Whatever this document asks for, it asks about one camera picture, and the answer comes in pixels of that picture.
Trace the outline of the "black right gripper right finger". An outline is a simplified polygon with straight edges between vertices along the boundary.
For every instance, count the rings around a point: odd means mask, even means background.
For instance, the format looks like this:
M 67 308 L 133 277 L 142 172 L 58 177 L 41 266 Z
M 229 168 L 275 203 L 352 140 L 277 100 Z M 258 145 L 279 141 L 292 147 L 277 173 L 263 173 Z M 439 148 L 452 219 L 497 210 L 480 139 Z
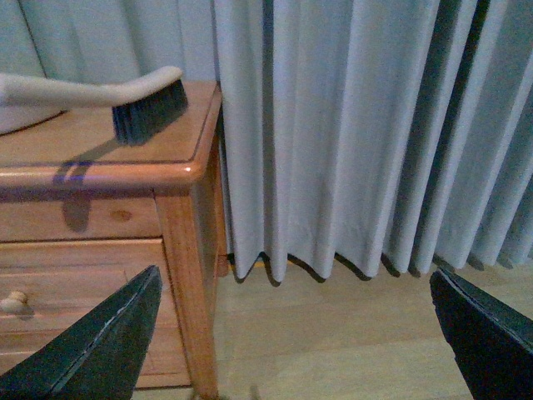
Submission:
M 432 302 L 474 399 L 532 398 L 532 320 L 463 277 L 438 268 Z

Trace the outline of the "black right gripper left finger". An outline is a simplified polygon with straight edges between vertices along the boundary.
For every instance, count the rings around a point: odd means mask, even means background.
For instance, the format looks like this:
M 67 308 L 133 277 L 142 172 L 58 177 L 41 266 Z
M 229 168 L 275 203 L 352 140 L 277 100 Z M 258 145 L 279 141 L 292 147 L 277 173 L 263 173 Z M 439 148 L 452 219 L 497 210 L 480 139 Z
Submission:
M 1 376 L 3 399 L 129 399 L 162 295 L 150 266 L 49 344 Z

